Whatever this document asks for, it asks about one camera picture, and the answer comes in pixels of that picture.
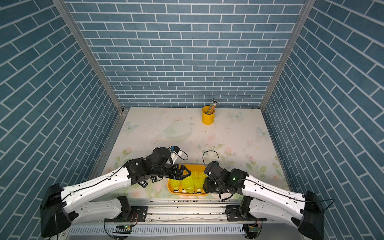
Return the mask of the orange plastic storage box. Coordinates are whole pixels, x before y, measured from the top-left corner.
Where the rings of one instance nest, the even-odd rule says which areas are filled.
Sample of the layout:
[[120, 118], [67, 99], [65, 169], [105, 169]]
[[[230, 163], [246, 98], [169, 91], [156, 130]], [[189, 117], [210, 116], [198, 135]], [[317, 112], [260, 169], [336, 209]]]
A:
[[208, 196], [209, 193], [203, 190], [205, 178], [207, 177], [204, 174], [206, 167], [203, 165], [186, 165], [186, 168], [192, 174], [182, 181], [168, 180], [167, 187], [169, 192], [178, 196]]

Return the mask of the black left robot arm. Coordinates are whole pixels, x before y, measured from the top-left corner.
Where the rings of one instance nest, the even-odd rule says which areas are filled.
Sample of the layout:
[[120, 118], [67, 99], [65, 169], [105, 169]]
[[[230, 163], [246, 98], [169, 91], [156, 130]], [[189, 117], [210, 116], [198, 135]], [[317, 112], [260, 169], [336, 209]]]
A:
[[78, 222], [104, 219], [109, 222], [130, 222], [136, 217], [127, 197], [97, 202], [110, 192], [129, 186], [148, 186], [148, 180], [164, 178], [181, 181], [192, 172], [184, 165], [175, 164], [182, 151], [179, 147], [157, 147], [143, 158], [131, 159], [117, 170], [73, 186], [54, 184], [46, 190], [40, 205], [41, 236], [58, 237]]

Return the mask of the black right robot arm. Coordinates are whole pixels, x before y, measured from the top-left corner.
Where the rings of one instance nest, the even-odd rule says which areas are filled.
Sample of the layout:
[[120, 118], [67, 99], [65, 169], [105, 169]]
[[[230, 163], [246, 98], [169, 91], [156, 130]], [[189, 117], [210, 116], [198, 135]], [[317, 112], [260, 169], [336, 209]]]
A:
[[211, 194], [239, 194], [239, 206], [227, 206], [228, 221], [256, 222], [277, 221], [296, 228], [311, 240], [324, 239], [325, 209], [318, 196], [279, 189], [239, 169], [228, 171], [211, 162], [204, 173], [207, 175], [203, 189]]

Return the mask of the black robot base joint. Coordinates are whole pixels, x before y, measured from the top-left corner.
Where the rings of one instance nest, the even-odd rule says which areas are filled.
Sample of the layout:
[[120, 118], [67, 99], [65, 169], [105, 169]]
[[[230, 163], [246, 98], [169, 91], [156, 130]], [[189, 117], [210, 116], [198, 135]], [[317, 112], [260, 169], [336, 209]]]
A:
[[238, 205], [228, 205], [226, 206], [226, 216], [228, 222], [240, 222], [240, 221], [250, 221], [256, 222], [259, 220], [255, 218], [250, 213], [250, 203], [253, 200], [252, 197], [244, 196], [241, 204]]

